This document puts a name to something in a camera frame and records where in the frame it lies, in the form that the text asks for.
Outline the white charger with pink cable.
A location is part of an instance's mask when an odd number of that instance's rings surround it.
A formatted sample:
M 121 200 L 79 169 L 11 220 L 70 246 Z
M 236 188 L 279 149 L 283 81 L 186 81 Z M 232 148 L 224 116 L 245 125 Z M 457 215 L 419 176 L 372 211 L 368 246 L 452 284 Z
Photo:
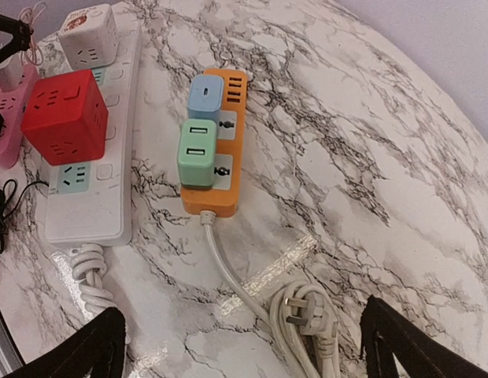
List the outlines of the white charger with pink cable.
M 15 20 L 22 20 L 29 24 L 34 31 L 35 22 L 46 8 L 47 4 L 44 1 L 37 2 L 33 7 L 23 8 Z M 0 64 L 0 88 L 3 92 L 14 91 L 20 86 L 24 60 L 33 65 L 41 65 L 44 62 L 43 53 L 37 47 L 33 35 L 27 51 L 20 51 Z

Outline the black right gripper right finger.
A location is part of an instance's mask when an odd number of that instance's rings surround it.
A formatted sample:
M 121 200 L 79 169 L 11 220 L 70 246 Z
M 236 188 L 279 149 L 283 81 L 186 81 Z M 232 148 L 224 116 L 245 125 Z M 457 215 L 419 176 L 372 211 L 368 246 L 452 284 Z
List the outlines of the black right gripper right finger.
M 370 296 L 360 319 L 360 358 L 369 377 L 488 377 L 488 372 L 435 342 L 381 298 Z

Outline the orange power strip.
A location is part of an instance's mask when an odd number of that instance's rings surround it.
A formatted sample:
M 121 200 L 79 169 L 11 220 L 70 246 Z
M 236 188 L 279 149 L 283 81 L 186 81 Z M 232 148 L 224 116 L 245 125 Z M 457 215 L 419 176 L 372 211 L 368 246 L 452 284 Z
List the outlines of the orange power strip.
M 198 215 L 210 210 L 218 217 L 232 217 L 238 207 L 248 77 L 244 72 L 232 69 L 206 69 L 201 75 L 224 79 L 220 122 L 216 124 L 214 181 L 211 187 L 184 187 L 181 184 L 181 199 L 189 214 Z

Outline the black power adapter with cable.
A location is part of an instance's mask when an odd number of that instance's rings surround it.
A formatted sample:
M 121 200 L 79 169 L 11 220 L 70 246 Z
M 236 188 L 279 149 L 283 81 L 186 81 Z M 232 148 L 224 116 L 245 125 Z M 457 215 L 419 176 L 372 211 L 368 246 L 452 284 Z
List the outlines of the black power adapter with cable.
M 6 187 L 10 183 L 13 184 L 13 189 L 12 189 L 10 195 L 7 196 L 6 195 Z M 0 188 L 0 254 L 2 254 L 6 248 L 5 239 L 6 239 L 6 234 L 8 231 L 7 225 L 6 225 L 7 219 L 17 210 L 17 208 L 20 205 L 20 201 L 24 196 L 24 193 L 28 190 L 28 188 L 33 187 L 35 185 L 48 186 L 48 183 L 46 181 L 42 181 L 42 180 L 36 180 L 36 181 L 29 183 L 20 193 L 20 197 L 18 198 L 16 205 L 8 213 L 5 213 L 5 211 L 7 209 L 7 206 L 9 205 L 11 200 L 13 199 L 13 196 L 17 192 L 18 183 L 15 179 L 9 179 L 5 182 L 3 187 Z

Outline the light blue plug adapter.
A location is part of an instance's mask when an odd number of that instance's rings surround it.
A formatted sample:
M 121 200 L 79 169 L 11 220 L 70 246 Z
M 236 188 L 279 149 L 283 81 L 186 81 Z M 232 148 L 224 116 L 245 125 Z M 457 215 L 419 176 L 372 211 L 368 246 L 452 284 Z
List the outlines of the light blue plug adapter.
M 197 75 L 191 82 L 187 100 L 190 119 L 220 122 L 224 79 L 216 75 Z

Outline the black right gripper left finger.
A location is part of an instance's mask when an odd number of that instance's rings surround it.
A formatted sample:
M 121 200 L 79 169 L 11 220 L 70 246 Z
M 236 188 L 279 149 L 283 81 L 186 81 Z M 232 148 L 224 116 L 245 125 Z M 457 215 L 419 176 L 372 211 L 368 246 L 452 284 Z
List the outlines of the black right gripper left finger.
M 121 378 L 125 336 L 124 315 L 109 307 L 62 344 L 8 376 Z

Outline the pink triangular power strip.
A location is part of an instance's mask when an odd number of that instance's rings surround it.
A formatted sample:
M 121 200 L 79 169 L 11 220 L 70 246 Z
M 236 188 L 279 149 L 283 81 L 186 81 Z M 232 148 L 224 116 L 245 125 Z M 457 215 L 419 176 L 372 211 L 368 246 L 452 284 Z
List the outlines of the pink triangular power strip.
M 17 89 L 3 92 L 0 88 L 0 113 L 4 119 L 4 127 L 0 134 L 0 167 L 3 169 L 10 169 L 17 163 L 23 138 L 20 125 L 38 79 L 37 68 L 27 64 L 24 66 L 23 78 Z

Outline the white multicolour power strip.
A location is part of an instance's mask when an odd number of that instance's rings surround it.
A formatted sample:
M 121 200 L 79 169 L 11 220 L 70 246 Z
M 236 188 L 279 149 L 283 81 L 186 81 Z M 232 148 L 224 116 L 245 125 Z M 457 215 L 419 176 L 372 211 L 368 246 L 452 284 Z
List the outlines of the white multicolour power strip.
M 109 112 L 104 156 L 50 170 L 45 235 L 54 246 L 123 246 L 131 239 L 132 130 L 142 30 L 129 21 L 118 31 L 115 62 L 93 71 Z

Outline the red cube socket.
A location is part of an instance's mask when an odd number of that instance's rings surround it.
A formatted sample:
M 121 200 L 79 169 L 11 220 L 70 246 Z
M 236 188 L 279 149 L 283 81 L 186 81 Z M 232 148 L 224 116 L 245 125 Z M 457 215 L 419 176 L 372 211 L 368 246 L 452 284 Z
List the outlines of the red cube socket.
M 90 69 L 40 79 L 21 131 L 49 165 L 93 161 L 105 153 L 109 111 Z

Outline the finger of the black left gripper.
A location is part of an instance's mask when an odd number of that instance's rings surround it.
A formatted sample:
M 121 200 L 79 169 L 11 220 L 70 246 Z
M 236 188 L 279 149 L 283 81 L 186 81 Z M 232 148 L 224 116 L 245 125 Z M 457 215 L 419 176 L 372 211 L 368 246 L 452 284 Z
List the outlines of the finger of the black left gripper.
M 20 51 L 27 51 L 31 45 L 32 27 L 22 20 L 0 14 L 0 32 L 12 36 L 11 40 L 0 48 L 0 64 Z

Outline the white cube adapter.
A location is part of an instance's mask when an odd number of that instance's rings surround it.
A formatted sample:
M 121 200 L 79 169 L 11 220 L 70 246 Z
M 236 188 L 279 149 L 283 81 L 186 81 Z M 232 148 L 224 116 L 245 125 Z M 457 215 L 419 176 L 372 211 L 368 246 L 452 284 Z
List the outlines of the white cube adapter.
M 73 70 L 111 65 L 118 50 L 118 31 L 110 4 L 78 9 L 65 19 L 59 42 Z

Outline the green plug adapter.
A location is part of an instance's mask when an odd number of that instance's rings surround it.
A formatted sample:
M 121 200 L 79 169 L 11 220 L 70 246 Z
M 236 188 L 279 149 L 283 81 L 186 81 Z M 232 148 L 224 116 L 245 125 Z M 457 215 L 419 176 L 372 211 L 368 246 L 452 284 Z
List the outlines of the green plug adapter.
M 177 167 L 184 187 L 211 187 L 214 181 L 217 126 L 213 120 L 188 119 L 181 126 Z

